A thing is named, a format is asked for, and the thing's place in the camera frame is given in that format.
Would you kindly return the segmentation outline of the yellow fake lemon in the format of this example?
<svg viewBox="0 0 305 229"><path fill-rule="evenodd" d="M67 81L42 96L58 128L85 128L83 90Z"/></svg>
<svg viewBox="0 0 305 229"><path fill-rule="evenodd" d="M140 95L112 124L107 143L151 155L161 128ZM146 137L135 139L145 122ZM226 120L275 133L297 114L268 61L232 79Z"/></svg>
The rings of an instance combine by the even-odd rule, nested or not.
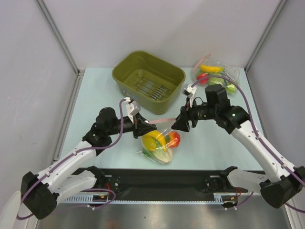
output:
<svg viewBox="0 0 305 229"><path fill-rule="evenodd" d="M152 131L142 136L142 143L143 146L149 151L162 148L160 143L154 137L152 137Z"/></svg>

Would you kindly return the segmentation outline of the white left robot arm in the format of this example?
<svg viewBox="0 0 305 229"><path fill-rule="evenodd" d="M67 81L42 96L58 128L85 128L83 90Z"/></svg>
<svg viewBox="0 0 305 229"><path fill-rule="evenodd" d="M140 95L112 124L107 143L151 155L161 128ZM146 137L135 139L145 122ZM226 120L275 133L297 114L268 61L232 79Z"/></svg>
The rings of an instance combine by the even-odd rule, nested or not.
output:
<svg viewBox="0 0 305 229"><path fill-rule="evenodd" d="M112 135L122 136L132 132L134 138L138 138L156 129L155 124L150 124L139 113L132 117L121 115L118 118L113 108L101 109L89 132L68 155L37 174L28 172L23 176L20 188L21 203L28 208L31 216L43 219L50 215L62 200L80 191L103 189L105 179L95 167L85 170L86 177L76 176L71 182L68 182L68 177L84 162L96 158L105 149L114 146L116 142L112 141Z"/></svg>

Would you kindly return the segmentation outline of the clear zip top bag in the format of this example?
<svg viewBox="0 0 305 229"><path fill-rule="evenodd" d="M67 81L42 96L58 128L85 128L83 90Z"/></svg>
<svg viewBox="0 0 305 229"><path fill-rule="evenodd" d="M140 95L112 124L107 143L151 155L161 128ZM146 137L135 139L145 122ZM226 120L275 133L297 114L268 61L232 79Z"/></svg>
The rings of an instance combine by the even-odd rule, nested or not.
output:
<svg viewBox="0 0 305 229"><path fill-rule="evenodd" d="M182 141L182 135L172 129L175 119L158 119L148 123L155 125L157 129L140 138L142 147L137 154L158 164L171 163Z"/></svg>

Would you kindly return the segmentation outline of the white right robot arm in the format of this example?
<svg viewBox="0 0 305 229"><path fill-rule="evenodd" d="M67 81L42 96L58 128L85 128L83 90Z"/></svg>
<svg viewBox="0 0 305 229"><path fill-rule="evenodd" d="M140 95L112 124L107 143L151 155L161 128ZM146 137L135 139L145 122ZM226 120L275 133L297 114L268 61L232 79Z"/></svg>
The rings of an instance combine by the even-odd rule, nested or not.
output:
<svg viewBox="0 0 305 229"><path fill-rule="evenodd" d="M261 194L270 206L280 208L302 190L304 166L296 167L258 132L250 111L232 106L226 90L219 84L206 87L207 101L201 104L196 103L195 92L196 87L191 84L183 89L186 104L181 107L172 129L189 132L199 120L214 120L250 152L265 172L260 175L229 167L221 172L220 187L224 191L244 188Z"/></svg>

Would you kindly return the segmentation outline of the fake napa cabbage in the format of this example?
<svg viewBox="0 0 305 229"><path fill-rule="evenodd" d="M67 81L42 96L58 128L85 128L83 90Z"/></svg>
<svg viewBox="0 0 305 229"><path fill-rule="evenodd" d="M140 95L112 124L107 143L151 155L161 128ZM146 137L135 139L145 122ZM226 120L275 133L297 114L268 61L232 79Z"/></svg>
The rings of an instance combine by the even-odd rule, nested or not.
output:
<svg viewBox="0 0 305 229"><path fill-rule="evenodd" d="M166 151L163 151L162 149L158 149L155 151L149 151L144 148L142 150L142 154L146 158L148 158L156 163L159 163L159 164L169 164L172 161L173 156L174 156L173 151L169 148L166 149Z"/></svg>

